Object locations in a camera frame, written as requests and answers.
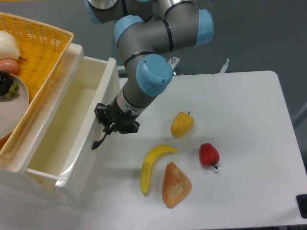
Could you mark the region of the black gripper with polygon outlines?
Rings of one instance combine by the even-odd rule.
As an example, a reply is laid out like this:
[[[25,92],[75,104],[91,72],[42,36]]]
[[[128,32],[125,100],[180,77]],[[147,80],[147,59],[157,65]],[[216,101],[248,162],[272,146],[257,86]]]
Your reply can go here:
[[[110,135],[112,132],[119,132],[121,134],[137,133],[140,124],[136,121],[138,115],[132,115],[129,109],[123,112],[117,102],[112,102],[106,106],[102,103],[97,103],[94,114],[97,121],[105,125],[103,133]]]

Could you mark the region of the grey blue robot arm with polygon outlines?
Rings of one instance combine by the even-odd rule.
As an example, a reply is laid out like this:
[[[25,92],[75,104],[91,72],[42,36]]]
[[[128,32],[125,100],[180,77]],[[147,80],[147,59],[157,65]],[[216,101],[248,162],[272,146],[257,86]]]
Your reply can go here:
[[[136,133],[137,117],[173,77],[163,54],[209,42],[212,15],[191,0],[159,1],[160,16],[154,15],[150,0],[87,0],[85,5],[94,22],[115,22],[114,39],[128,76],[111,104],[96,106],[96,118],[106,135]]]

